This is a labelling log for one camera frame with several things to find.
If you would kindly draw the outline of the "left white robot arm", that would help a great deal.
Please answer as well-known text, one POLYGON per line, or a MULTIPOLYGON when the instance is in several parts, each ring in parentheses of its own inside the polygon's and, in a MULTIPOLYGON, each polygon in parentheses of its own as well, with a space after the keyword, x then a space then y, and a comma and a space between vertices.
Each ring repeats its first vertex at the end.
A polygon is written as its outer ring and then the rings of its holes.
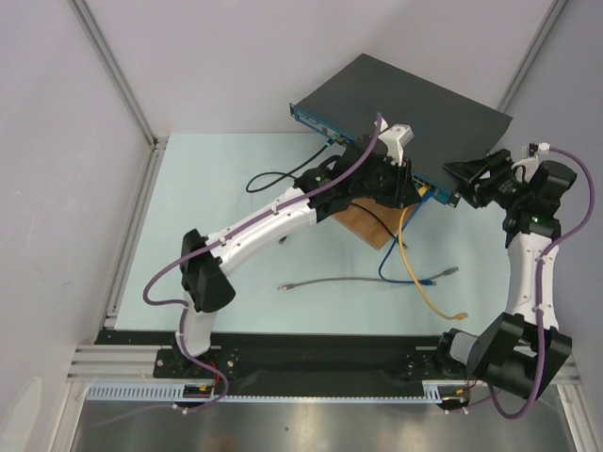
POLYGON ((196 230, 186 233, 180 272, 187 298, 176 334, 176 368, 188 377, 206 369, 217 313, 236 295, 228 277, 264 247, 347 210, 358 199, 394 209, 418 202, 411 164, 404 155, 412 138, 411 128, 400 124, 376 137, 359 137, 341 155, 306 170, 274 202, 240 222, 209 236, 196 230))

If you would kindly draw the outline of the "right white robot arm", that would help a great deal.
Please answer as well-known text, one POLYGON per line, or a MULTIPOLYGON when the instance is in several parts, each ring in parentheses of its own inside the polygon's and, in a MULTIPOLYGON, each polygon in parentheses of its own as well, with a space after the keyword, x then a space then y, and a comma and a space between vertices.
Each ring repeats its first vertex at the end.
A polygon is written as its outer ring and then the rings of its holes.
POLYGON ((534 402, 572 351, 571 338, 559 331, 552 278, 562 239, 555 215, 577 175, 535 154, 513 162, 507 150, 444 168, 459 180, 458 191, 471 206, 494 202, 504 210, 510 279, 504 312, 480 335, 458 329, 443 333, 434 369, 447 379, 463 372, 534 402))

